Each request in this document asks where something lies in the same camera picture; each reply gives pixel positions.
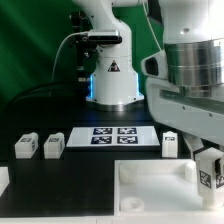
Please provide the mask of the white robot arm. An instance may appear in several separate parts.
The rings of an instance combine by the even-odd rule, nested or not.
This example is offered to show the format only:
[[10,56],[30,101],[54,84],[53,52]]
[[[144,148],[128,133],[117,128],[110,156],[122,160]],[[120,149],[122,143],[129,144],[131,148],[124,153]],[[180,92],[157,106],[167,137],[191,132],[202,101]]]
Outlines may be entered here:
[[203,139],[224,147],[224,0],[72,1],[90,19],[87,39],[99,55],[90,101],[121,109],[142,98],[131,30],[112,9],[150,2],[150,15],[164,27],[163,48],[141,62],[150,114],[184,132],[193,150]]

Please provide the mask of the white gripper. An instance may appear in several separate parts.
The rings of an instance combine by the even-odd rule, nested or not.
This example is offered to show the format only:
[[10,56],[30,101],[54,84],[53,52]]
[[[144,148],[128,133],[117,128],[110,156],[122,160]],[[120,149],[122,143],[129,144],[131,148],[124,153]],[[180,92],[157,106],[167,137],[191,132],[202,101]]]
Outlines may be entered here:
[[203,148],[202,139],[224,146],[224,102],[208,98],[188,98],[166,80],[148,77],[146,96],[152,118],[178,129],[190,151]]

